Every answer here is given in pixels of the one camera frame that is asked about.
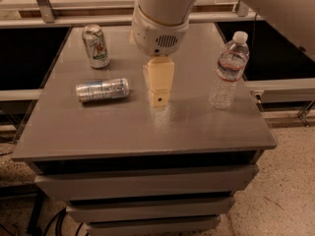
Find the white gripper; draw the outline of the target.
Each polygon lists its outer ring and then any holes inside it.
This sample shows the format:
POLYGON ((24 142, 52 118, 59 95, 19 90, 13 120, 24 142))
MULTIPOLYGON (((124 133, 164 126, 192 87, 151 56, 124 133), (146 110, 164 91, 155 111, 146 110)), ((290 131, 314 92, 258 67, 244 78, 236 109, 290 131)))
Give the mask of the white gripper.
POLYGON ((143 76, 152 107, 166 107, 168 104, 173 76, 174 63, 167 56, 176 52, 188 30, 188 22, 178 26, 164 26, 148 18, 136 6, 132 31, 138 48, 148 56, 158 56, 143 65, 143 76))

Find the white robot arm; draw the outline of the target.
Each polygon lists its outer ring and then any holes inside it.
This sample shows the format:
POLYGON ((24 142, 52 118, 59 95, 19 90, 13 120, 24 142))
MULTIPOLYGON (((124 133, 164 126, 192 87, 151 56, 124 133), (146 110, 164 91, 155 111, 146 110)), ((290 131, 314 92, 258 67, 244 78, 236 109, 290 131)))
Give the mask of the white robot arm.
MULTIPOLYGON (((315 0, 241 0, 311 59, 315 60, 315 0)), ((188 30, 196 0, 136 0, 132 31, 138 48, 151 57, 147 65, 153 107, 170 98, 176 52, 188 30)))

